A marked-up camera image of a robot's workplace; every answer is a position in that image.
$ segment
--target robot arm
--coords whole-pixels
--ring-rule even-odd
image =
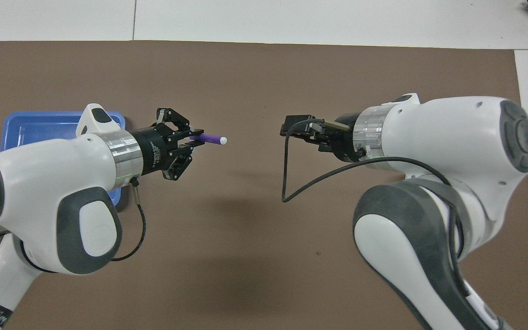
[[[0,242],[0,327],[43,271],[91,274],[115,256],[121,225],[108,191],[154,171],[180,178],[203,130],[172,109],[156,118],[126,131],[89,104],[77,138],[0,152],[0,226],[11,232]]]
[[[528,172],[528,116],[520,106],[480,96],[421,104],[411,93],[336,121],[290,115],[280,134],[353,163],[344,168],[375,162],[405,174],[361,197],[353,233],[362,257],[424,328],[510,329],[457,261],[498,233]]]

